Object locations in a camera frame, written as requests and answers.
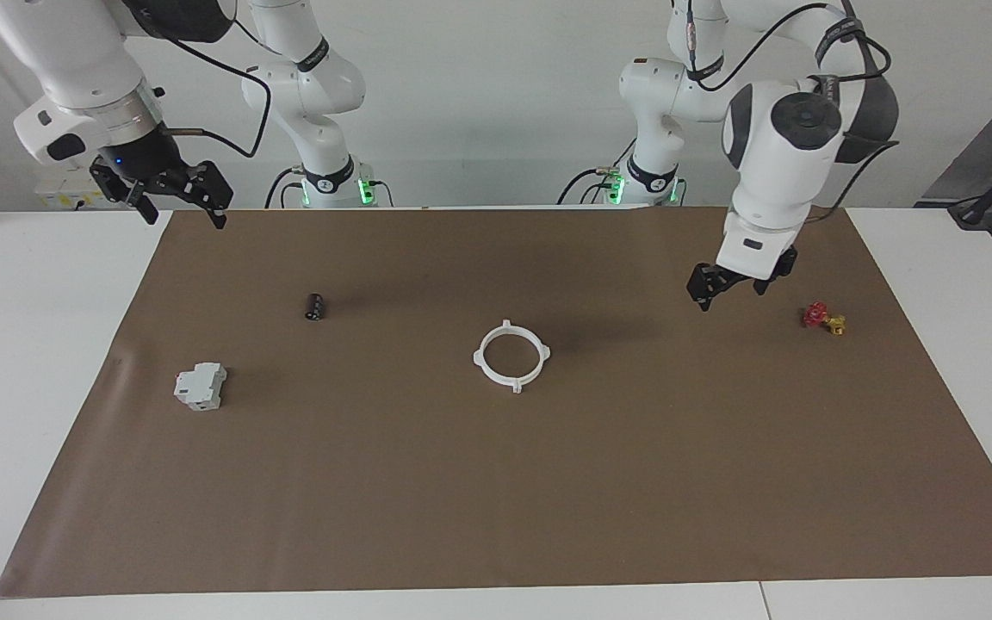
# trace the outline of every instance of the white circuit breaker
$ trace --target white circuit breaker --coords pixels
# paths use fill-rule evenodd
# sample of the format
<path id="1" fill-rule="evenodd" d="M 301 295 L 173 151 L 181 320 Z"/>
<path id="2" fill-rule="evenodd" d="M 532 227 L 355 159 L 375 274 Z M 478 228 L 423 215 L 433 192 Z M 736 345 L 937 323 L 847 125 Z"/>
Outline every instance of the white circuit breaker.
<path id="1" fill-rule="evenodd" d="M 216 362 L 203 362 L 194 369 L 178 373 L 174 397 L 196 412 L 220 409 L 220 385 L 228 378 L 228 370 Z"/>

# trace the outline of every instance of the white tabletop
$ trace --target white tabletop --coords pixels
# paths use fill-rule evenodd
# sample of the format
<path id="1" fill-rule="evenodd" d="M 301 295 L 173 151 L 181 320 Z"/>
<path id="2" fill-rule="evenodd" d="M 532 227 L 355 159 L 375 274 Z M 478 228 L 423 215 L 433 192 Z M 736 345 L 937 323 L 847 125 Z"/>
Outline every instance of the white tabletop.
<path id="1" fill-rule="evenodd" d="M 944 212 L 852 220 L 992 460 L 992 239 Z M 0 573 L 168 222 L 0 214 Z M 25 403 L 27 417 L 17 416 Z M 992 577 L 0 600 L 0 617 L 992 617 Z"/>

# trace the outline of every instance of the white ring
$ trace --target white ring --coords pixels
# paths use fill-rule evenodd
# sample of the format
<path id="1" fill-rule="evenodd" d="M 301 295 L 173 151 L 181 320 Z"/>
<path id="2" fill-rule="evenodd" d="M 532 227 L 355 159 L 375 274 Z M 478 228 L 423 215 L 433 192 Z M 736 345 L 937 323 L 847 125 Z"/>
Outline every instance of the white ring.
<path id="1" fill-rule="evenodd" d="M 488 360 L 485 360 L 485 349 L 488 349 L 488 345 L 492 344 L 492 341 L 501 337 L 501 335 L 517 335 L 517 337 L 524 338 L 530 344 L 535 345 L 535 349 L 538 350 L 538 365 L 535 366 L 535 369 L 521 377 L 503 376 L 497 373 L 496 370 L 493 370 L 492 366 L 488 365 Z M 539 340 L 539 337 L 534 332 L 526 328 L 520 328 L 518 325 L 512 325 L 512 322 L 507 319 L 504 319 L 503 325 L 499 326 L 499 328 L 493 329 L 485 335 L 480 341 L 480 348 L 473 353 L 473 363 L 479 365 L 481 370 L 484 370 L 485 376 L 500 385 L 508 386 L 516 394 L 523 392 L 523 385 L 527 385 L 538 378 L 539 374 L 543 372 L 543 365 L 546 364 L 549 358 L 550 348 L 544 345 L 543 341 Z"/>

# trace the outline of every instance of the brown table surface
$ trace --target brown table surface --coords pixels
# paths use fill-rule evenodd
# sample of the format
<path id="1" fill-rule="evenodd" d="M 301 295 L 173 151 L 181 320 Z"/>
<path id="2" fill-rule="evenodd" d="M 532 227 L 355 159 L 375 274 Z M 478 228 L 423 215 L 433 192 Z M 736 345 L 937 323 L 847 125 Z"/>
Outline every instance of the brown table surface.
<path id="1" fill-rule="evenodd" d="M 174 214 L 0 596 L 992 574 L 991 464 L 843 214 L 711 313 L 721 209 L 229 217 Z M 554 351 L 521 395 L 471 361 L 504 318 Z"/>

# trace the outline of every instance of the white backdrop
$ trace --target white backdrop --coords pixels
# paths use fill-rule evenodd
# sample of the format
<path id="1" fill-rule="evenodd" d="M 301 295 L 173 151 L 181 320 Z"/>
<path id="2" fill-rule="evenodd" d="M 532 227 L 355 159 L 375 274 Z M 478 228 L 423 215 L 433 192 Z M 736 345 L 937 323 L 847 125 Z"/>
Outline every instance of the white backdrop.
<path id="1" fill-rule="evenodd" d="M 552 203 L 589 165 L 610 164 L 633 137 L 617 93 L 618 74 L 638 55 L 669 58 L 667 0 L 315 0 L 332 46 L 361 68 L 365 106 L 339 117 L 351 151 L 393 185 L 401 204 Z M 849 205 L 908 207 L 992 117 L 992 1 L 859 0 L 867 30 L 894 54 L 890 81 L 902 103 L 887 152 L 851 193 Z M 736 60 L 756 34 L 729 33 Z M 258 121 L 235 77 L 161 40 L 130 40 L 172 125 L 204 126 L 250 145 Z M 208 52 L 248 66 L 267 54 L 235 28 Z M 34 174 L 11 121 L 39 95 L 35 79 L 0 41 L 0 208 L 36 208 Z M 774 39 L 744 78 L 812 71 L 797 44 Z M 724 204 L 736 174 L 717 126 L 689 125 L 681 174 L 689 203 Z M 182 139 L 186 158 L 221 165 L 237 199 L 259 207 L 295 149 L 271 129 L 248 162 L 212 141 Z M 834 173 L 819 202 L 839 193 L 851 169 Z"/>

